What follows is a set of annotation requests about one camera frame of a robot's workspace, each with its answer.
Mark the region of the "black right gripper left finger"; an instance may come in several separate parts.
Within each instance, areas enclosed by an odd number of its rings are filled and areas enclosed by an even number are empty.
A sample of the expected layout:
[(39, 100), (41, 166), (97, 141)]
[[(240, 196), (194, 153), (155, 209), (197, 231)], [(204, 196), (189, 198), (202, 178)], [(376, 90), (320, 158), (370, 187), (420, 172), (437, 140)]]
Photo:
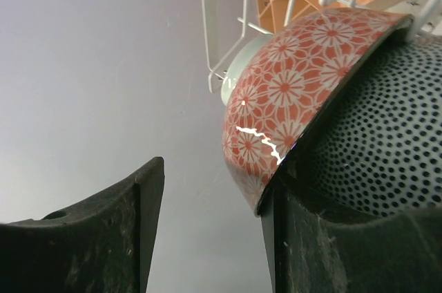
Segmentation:
[(41, 220), (1, 226), (2, 292), (145, 292), (164, 190), (152, 158)]

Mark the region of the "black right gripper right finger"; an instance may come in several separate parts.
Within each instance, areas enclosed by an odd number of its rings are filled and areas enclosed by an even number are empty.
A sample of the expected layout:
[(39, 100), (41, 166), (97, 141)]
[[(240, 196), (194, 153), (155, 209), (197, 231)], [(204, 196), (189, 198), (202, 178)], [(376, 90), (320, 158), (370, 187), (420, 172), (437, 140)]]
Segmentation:
[(260, 208), (274, 292), (440, 292), (441, 210), (377, 218), (278, 169)]

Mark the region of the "grey dotted red-rim bowl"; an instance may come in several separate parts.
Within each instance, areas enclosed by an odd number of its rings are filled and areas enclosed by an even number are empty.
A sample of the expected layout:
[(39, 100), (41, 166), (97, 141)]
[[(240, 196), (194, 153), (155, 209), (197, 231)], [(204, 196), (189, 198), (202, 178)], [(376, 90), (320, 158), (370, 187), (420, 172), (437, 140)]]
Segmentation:
[(287, 170), (357, 211), (441, 206), (441, 38), (379, 48)]

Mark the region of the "red flower black-inside bowl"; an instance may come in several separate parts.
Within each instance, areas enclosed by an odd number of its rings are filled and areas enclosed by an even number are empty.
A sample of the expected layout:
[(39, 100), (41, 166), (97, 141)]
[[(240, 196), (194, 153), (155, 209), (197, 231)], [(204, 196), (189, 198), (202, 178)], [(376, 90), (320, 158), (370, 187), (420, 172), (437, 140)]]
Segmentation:
[(271, 178), (340, 86), (410, 14), (325, 8), (292, 21), (242, 70), (226, 104), (222, 150), (254, 215)]

